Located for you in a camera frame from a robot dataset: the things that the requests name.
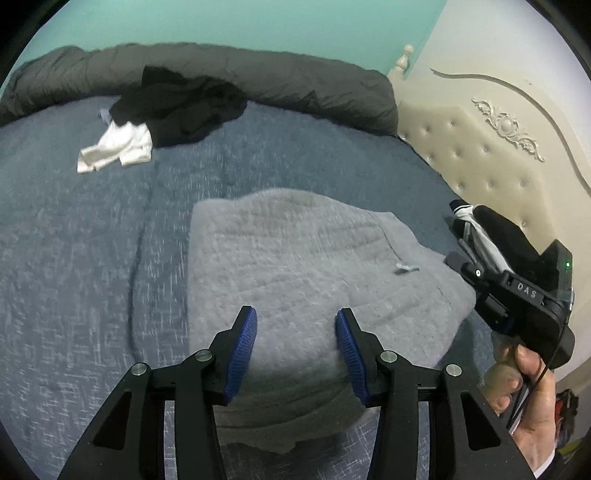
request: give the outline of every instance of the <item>black and white garment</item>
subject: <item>black and white garment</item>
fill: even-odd
[[[150,161],[152,146],[200,141],[245,109],[245,94],[231,83],[207,76],[186,79],[147,66],[141,87],[111,107],[111,124],[99,142],[80,151],[78,173],[100,170],[117,159],[123,166]]]
[[[454,200],[450,207],[456,217],[454,233],[473,263],[535,281],[540,255],[516,224],[485,205]]]

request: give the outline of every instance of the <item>cable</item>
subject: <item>cable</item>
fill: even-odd
[[[532,396],[533,392],[535,391],[536,388],[538,388],[538,385],[542,381],[542,378],[544,378],[544,375],[546,374],[546,372],[550,368],[550,365],[554,362],[554,358],[556,357],[556,354],[558,353],[558,347],[560,346],[560,342],[562,342],[562,337],[564,335],[564,332],[566,331],[566,327],[568,324],[569,324],[569,320],[566,319],[564,321],[564,323],[562,324],[562,328],[561,328],[560,334],[558,336],[558,342],[556,343],[556,347],[554,348],[554,353],[552,353],[552,357],[550,358],[550,361],[548,363],[546,363],[544,369],[542,370],[541,375],[538,377],[538,380],[535,381],[534,386],[531,388],[530,394],[527,395],[527,397],[524,399],[523,402],[521,402],[521,405],[519,405],[519,407],[517,408],[515,413],[511,416],[511,418],[508,422],[509,428],[511,428],[513,426],[513,424],[515,423],[517,418],[519,418],[519,415],[521,415],[521,412],[525,410],[525,408],[527,407],[527,404],[530,401],[530,397]]]

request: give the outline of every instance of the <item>teal wall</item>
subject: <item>teal wall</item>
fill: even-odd
[[[292,51],[387,73],[420,53],[446,0],[70,0],[17,65],[54,48],[191,41]]]

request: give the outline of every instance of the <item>tufted headboard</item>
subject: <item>tufted headboard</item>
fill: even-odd
[[[578,339],[588,337],[591,164],[566,117],[526,75],[500,65],[442,61],[404,80],[411,53],[388,75],[398,135],[465,201],[512,220],[539,252],[555,238],[571,250],[577,297],[570,326]],[[589,342],[577,340],[559,377],[589,356]]]

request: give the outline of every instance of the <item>blue finger pad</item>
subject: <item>blue finger pad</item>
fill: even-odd
[[[248,313],[236,345],[232,351],[232,356],[228,362],[226,370],[226,389],[224,398],[230,403],[240,390],[240,384],[248,369],[248,362],[251,359],[252,347],[256,338],[256,310],[252,309]]]
[[[353,339],[353,335],[349,330],[345,315],[342,310],[336,314],[335,319],[336,340],[339,350],[343,354],[343,360],[347,365],[349,372],[349,381],[353,387],[355,396],[361,400],[361,403],[367,406],[369,400],[369,392],[365,382],[365,367],[361,360],[361,356],[357,350],[357,345]]]

